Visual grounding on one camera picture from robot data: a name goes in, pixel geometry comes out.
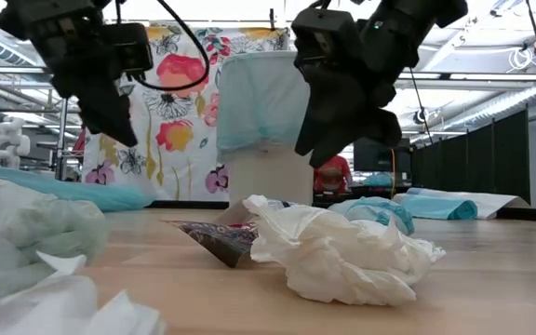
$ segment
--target person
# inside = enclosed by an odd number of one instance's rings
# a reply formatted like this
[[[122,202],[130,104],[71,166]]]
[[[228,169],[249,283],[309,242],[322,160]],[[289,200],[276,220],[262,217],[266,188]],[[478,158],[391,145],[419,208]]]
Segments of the person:
[[[353,175],[349,163],[339,155],[332,157],[320,168],[314,169],[314,190],[316,192],[344,193],[350,190]]]

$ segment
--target wooden table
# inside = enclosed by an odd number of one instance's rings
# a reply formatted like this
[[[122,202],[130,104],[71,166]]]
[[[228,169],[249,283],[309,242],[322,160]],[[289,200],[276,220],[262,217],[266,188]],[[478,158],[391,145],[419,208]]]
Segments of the wooden table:
[[[172,335],[535,334],[536,222],[415,222],[416,237],[448,255],[402,307],[300,298],[277,264],[229,269],[160,220],[211,221],[218,211],[145,210],[108,215],[105,253],[85,270],[100,302],[126,289],[158,309]]]

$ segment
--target teal plastic bag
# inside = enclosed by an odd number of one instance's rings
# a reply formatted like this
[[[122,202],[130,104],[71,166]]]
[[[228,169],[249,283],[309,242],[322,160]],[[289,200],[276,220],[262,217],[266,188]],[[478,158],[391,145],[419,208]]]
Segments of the teal plastic bag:
[[[475,202],[443,196],[405,194],[402,206],[415,218],[437,220],[474,220],[478,214]]]
[[[142,209],[155,200],[154,194],[130,186],[57,181],[6,167],[0,167],[0,179],[63,200],[92,201],[103,212]]]
[[[368,176],[363,180],[365,186],[380,186],[391,187],[392,176],[389,173],[378,173],[376,175]]]
[[[394,201],[382,197],[362,197],[358,200],[347,200],[330,206],[329,210],[342,214],[348,221],[369,220],[388,225],[394,216],[396,227],[404,235],[415,233],[415,226],[410,213]]]

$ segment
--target crumpled plastic bag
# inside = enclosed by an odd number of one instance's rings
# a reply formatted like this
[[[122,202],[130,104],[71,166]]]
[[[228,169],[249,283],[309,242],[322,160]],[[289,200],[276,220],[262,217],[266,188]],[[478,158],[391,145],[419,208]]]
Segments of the crumpled plastic bag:
[[[84,267],[85,256],[38,255],[57,272],[0,301],[0,335],[165,334],[159,312],[131,302],[125,291],[98,310],[94,282],[73,275]]]
[[[59,200],[0,180],[0,299],[53,273],[36,254],[80,254],[90,261],[107,239],[101,211],[87,201]]]
[[[259,195],[244,205],[261,218],[252,260],[284,265],[288,287],[310,300],[393,306],[414,301],[410,286],[446,254],[399,233],[394,218],[386,227],[321,208],[273,210]]]
[[[388,225],[390,218],[394,217],[396,228],[406,236],[415,233],[413,218],[410,212],[396,202],[379,196],[361,197],[356,200],[346,200],[328,208],[333,212],[342,214],[347,220],[369,220]]]

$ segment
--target white plastic bag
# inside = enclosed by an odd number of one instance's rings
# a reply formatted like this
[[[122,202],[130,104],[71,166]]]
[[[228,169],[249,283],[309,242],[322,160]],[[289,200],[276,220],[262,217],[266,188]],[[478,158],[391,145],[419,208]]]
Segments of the white plastic bag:
[[[288,287],[321,302],[399,305],[414,301],[411,285],[445,255],[434,244],[403,236],[394,222],[348,221],[321,208],[273,210],[263,196],[244,201],[256,222],[254,261],[287,268]]]
[[[104,248],[107,226],[90,202],[59,200],[0,180],[0,299],[53,273],[37,257],[80,254],[88,260]]]
[[[57,272],[0,301],[0,335],[165,334],[158,311],[131,302],[125,291],[98,311],[92,280],[73,275],[86,263],[84,256],[38,255]]]
[[[234,151],[289,151],[302,128],[309,85],[293,62],[297,52],[233,55],[221,67],[217,125],[220,161]]]

